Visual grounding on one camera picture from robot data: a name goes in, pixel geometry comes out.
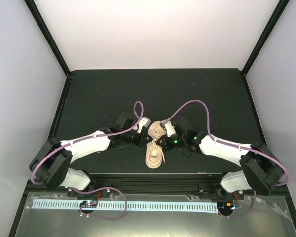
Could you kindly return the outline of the white shoelace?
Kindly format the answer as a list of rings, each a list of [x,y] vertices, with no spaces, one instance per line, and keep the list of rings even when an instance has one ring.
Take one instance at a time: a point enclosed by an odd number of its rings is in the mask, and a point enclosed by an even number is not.
[[[156,141],[162,136],[161,132],[154,132],[152,134],[152,142],[150,146],[149,164],[152,168],[158,168],[162,162],[165,162],[165,156],[162,147],[156,144]]]

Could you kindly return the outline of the white beige sneaker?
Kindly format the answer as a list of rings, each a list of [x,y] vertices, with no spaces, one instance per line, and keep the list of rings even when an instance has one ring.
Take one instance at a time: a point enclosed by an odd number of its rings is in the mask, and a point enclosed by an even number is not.
[[[146,144],[145,163],[150,169],[157,169],[162,162],[165,163],[162,147],[156,143],[165,134],[165,130],[161,127],[161,121],[155,121],[148,129],[148,135],[152,138],[152,141]]]

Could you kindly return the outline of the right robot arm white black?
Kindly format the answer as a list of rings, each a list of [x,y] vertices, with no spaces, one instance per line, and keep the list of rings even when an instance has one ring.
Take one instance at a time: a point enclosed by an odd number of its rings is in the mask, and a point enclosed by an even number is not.
[[[225,199],[239,190],[254,190],[269,195],[284,175],[279,160],[264,143],[239,144],[198,132],[183,118],[176,123],[164,120],[159,123],[165,134],[156,140],[164,150],[188,150],[228,161],[241,168],[228,172],[215,185],[215,195]]]

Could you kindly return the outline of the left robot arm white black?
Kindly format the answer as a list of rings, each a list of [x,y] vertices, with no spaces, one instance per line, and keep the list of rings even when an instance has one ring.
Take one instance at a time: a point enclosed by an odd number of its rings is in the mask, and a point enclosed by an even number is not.
[[[79,190],[85,197],[91,197],[96,191],[91,176],[86,171],[72,169],[70,165],[89,154],[116,148],[122,143],[144,146],[152,141],[148,135],[150,123],[147,117],[135,121],[134,116],[122,113],[116,122],[92,134],[63,141],[50,138],[29,165],[31,178],[48,190],[68,187]]]

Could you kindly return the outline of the right small circuit board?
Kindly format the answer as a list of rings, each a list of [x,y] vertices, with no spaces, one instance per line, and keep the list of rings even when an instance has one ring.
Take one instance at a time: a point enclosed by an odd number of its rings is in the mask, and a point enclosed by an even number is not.
[[[236,204],[236,203],[231,203],[231,202],[228,202],[228,203],[218,203],[217,204],[217,207],[220,210],[227,211],[227,210],[235,210],[235,209],[242,208],[242,204]]]

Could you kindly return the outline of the small circuit board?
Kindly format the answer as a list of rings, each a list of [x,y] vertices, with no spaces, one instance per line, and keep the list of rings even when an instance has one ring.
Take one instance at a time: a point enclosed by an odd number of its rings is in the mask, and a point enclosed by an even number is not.
[[[242,204],[236,204],[236,203],[231,203],[231,202],[228,202],[228,203],[218,203],[217,204],[217,207],[220,210],[227,211],[227,210],[235,210],[235,209],[242,208]]]
[[[97,201],[85,200],[79,205],[79,207],[80,208],[96,208],[97,204],[98,204]]]

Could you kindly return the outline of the left small circuit board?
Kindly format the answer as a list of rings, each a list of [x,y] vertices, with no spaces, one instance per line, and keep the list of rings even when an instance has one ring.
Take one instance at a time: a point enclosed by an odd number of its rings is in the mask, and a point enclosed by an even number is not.
[[[79,205],[79,207],[80,208],[96,208],[97,204],[98,204],[97,201],[85,200]]]

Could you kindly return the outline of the black front frame rail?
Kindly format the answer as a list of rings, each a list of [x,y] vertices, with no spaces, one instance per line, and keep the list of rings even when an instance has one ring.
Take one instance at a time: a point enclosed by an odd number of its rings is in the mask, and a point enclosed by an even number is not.
[[[125,194],[197,195],[201,199],[235,198],[220,185],[224,174],[91,174],[91,182],[83,190],[104,188],[102,197],[119,189]]]

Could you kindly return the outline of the black aluminium frame left post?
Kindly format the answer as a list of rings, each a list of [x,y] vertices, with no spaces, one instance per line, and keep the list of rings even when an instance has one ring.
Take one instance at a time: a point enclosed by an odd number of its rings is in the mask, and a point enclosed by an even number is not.
[[[43,34],[47,44],[49,45],[51,51],[53,52],[57,62],[59,63],[62,71],[66,76],[68,76],[71,71],[65,62],[65,59],[57,46],[57,43],[55,42],[47,24],[44,21],[43,16],[41,15],[36,3],[34,0],[24,0],[24,3],[26,4],[28,10],[30,11],[31,15],[33,16],[36,24],[38,25],[41,33]]]

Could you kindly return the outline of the black aluminium frame post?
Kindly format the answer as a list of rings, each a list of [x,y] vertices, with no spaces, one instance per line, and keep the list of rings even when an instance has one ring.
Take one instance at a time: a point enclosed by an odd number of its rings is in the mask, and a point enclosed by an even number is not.
[[[276,26],[277,22],[279,21],[280,17],[282,16],[284,10],[286,9],[287,5],[289,4],[290,0],[279,0],[275,9],[273,10],[266,26],[264,27],[257,43],[255,44],[252,52],[248,60],[246,61],[243,69],[242,75],[246,76],[254,64],[255,60],[257,59],[259,53],[261,52],[263,46],[265,45],[266,41],[268,40],[269,36],[271,35],[274,27]]]
[[[34,0],[24,0],[24,3],[26,4],[28,10],[30,11],[31,15],[33,16],[36,24],[38,25],[41,33],[43,34],[47,44],[49,45],[51,51],[53,52],[57,62],[59,63],[62,71],[66,76],[68,76],[71,71],[65,62],[65,59],[57,46],[57,43],[55,42],[47,24],[44,21],[43,16],[41,15],[36,3]]]

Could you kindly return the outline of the black aluminium frame right post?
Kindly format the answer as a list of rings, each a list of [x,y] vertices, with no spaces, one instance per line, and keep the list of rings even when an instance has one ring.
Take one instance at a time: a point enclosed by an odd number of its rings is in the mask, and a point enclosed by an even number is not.
[[[289,4],[290,0],[279,0],[275,9],[273,10],[266,26],[264,27],[257,43],[255,44],[252,52],[248,60],[246,61],[243,69],[242,75],[246,76],[254,64],[255,60],[257,59],[259,53],[261,52],[263,46],[265,45],[266,41],[268,40],[269,36],[271,35],[274,27],[276,26],[277,22],[279,21],[280,17],[282,16],[284,10],[286,9],[287,5]]]

